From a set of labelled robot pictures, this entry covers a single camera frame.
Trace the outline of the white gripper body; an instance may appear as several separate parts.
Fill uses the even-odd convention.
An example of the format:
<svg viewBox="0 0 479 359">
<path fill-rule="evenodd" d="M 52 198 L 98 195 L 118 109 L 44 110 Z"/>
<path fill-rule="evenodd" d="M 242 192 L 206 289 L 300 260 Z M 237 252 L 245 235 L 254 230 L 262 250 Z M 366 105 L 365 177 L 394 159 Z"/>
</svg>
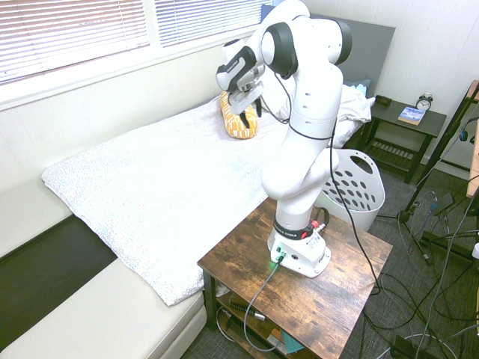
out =
<svg viewBox="0 0 479 359">
<path fill-rule="evenodd" d="M 237 90 L 229 94 L 228 101 L 233 114 L 241 114 L 255 100 L 259 99 L 264 92 L 263 82 L 257 82 L 247 92 Z"/>
</svg>

